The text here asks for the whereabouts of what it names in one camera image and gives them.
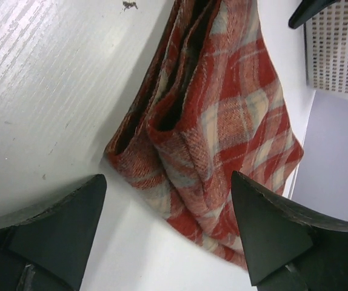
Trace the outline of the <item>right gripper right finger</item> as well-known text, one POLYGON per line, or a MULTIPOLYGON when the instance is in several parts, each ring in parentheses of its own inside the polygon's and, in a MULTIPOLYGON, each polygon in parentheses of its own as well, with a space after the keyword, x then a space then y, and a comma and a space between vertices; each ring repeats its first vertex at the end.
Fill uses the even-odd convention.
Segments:
POLYGON ((258 290, 348 290, 348 221, 232 173, 232 202, 250 282, 258 290))

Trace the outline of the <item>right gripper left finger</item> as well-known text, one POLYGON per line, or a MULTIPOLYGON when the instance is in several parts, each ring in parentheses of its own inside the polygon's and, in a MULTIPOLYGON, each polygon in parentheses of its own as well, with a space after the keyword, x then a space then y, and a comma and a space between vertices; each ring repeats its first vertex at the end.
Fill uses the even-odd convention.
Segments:
POLYGON ((107 190, 103 174, 0 216, 0 290, 79 290, 107 190))

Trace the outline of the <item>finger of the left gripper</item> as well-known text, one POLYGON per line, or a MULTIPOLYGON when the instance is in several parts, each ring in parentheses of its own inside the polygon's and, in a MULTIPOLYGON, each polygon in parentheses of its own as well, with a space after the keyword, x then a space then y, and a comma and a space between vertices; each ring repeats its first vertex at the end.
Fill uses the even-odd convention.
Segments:
POLYGON ((288 21, 289 28, 297 29, 335 2, 337 0, 302 0, 288 21))

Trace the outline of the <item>red plaid skirt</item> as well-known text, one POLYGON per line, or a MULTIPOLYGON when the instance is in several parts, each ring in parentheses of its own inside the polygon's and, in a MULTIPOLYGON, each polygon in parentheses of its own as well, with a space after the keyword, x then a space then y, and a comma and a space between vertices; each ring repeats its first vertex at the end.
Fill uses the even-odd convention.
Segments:
POLYGON ((180 234, 246 267, 232 173, 282 194, 303 157, 256 1, 174 2, 105 154, 180 234))

